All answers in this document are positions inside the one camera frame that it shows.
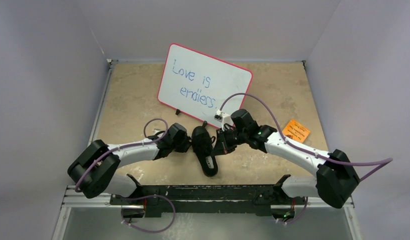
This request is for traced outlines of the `black shoe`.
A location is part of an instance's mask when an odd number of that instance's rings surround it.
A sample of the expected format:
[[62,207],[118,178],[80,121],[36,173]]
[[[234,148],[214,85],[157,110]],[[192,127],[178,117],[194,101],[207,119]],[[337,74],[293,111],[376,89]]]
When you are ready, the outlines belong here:
[[191,146],[207,177],[213,177],[218,173],[218,164],[212,155],[214,140],[204,126],[197,126],[192,131]]

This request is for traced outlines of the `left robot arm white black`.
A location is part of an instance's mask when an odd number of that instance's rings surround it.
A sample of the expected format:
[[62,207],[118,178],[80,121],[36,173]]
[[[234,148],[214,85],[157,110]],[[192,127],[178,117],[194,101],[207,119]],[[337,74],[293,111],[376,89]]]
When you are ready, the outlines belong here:
[[142,161],[154,161],[172,152],[185,153],[191,146],[187,130],[179,123],[168,130],[126,144],[106,144],[94,140],[68,167],[67,174],[76,184],[76,191],[88,199],[102,193],[123,197],[131,205],[142,199],[141,184],[130,174],[118,175],[117,169]]

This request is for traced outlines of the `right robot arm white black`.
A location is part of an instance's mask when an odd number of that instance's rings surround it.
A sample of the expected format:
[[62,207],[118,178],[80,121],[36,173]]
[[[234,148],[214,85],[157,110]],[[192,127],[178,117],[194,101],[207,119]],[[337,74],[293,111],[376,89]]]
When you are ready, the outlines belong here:
[[290,139],[269,125],[258,125],[251,114],[239,109],[231,115],[217,110],[214,119],[221,123],[216,131],[214,156],[232,153],[238,145],[281,157],[311,175],[284,175],[276,184],[273,196],[281,204],[296,197],[320,198],[340,209],[347,202],[360,179],[341,150],[328,152]]

